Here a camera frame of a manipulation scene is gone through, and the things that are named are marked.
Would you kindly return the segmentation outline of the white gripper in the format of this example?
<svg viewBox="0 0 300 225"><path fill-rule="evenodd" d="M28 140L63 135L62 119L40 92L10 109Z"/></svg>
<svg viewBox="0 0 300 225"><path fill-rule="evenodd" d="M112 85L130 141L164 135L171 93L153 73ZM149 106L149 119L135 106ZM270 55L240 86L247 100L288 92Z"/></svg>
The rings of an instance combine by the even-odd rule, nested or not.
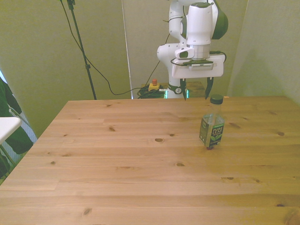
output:
<svg viewBox="0 0 300 225"><path fill-rule="evenodd" d="M180 79L180 88L183 98L186 100L186 80L187 78L207 77L207 87L205 99L208 98L213 86L214 77L221 77L224 73L224 55L213 54L205 62L191 62L191 59L171 60L171 75L173 78Z"/></svg>

